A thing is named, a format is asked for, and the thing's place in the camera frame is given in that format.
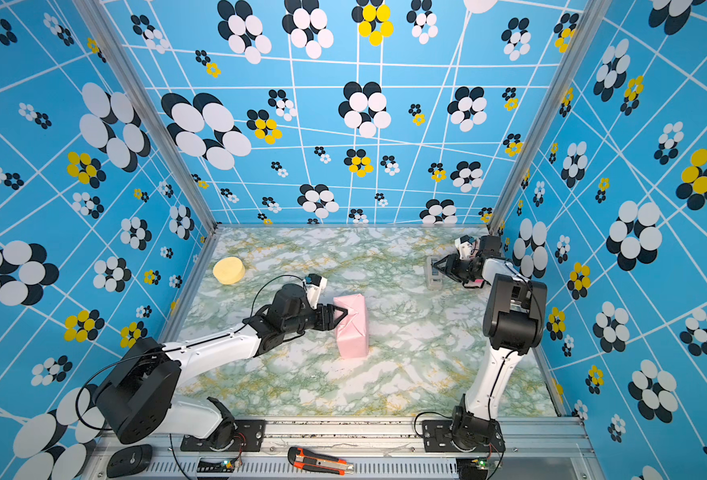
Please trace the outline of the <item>small grey white device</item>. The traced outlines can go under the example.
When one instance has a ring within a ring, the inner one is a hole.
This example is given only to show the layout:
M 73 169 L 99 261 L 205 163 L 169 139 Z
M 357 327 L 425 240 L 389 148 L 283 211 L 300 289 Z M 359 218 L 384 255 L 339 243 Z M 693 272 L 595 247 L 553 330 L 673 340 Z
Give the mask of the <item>small grey white device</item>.
M 445 275 L 435 267 L 435 262 L 441 260 L 439 256 L 429 256 L 425 260 L 425 278 L 427 278 L 427 289 L 441 290 L 443 288 L 443 278 Z

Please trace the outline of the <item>purple wrapping paper sheet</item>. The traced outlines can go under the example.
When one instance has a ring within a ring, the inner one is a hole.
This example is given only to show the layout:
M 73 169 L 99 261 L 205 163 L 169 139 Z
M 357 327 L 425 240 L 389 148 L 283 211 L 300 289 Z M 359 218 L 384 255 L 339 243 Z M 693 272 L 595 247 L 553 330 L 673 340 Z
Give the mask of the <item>purple wrapping paper sheet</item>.
M 336 341 L 341 358 L 359 359 L 369 355 L 369 317 L 363 294 L 334 298 L 334 305 L 348 314 L 336 327 Z

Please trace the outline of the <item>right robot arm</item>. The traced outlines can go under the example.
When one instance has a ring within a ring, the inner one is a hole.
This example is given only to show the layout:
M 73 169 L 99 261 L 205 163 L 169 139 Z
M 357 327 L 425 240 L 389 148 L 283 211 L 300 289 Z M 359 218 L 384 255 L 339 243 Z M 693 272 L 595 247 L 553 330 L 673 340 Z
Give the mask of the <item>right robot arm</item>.
M 499 404 L 517 364 L 541 344 L 547 286 L 501 257 L 497 236 L 464 235 L 455 240 L 455 249 L 431 267 L 465 288 L 487 285 L 491 291 L 483 314 L 483 335 L 489 341 L 485 365 L 453 410 L 451 441 L 463 451 L 491 446 L 503 453 Z

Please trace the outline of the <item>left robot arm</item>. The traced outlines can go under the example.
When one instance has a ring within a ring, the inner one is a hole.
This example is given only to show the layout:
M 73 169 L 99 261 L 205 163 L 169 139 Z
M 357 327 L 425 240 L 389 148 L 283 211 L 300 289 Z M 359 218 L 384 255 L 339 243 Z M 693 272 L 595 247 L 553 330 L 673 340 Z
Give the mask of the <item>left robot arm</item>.
M 321 287 L 287 284 L 241 325 L 184 342 L 139 340 L 97 388 L 95 406 L 125 445 L 152 435 L 183 435 L 223 451 L 237 436 L 231 411 L 215 397 L 178 394 L 180 384 L 228 363 L 261 356 L 309 330 L 331 331 L 346 308 L 321 304 Z

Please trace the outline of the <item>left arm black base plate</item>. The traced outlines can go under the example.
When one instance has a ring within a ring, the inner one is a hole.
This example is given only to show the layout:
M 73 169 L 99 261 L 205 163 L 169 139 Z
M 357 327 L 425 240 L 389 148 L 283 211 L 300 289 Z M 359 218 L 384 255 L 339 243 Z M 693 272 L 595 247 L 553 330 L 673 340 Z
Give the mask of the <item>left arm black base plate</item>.
M 259 452 L 266 425 L 265 420 L 235 420 L 205 439 L 186 435 L 180 449 L 183 452 Z

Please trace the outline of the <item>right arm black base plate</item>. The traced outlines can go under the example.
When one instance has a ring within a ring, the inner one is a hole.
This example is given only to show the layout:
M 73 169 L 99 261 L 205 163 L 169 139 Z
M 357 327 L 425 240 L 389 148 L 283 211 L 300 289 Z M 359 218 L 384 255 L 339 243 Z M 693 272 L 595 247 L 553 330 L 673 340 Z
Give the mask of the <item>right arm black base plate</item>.
M 451 420 L 425 420 L 423 448 L 427 453 L 505 453 L 501 425 L 495 420 L 472 419 L 459 425 Z

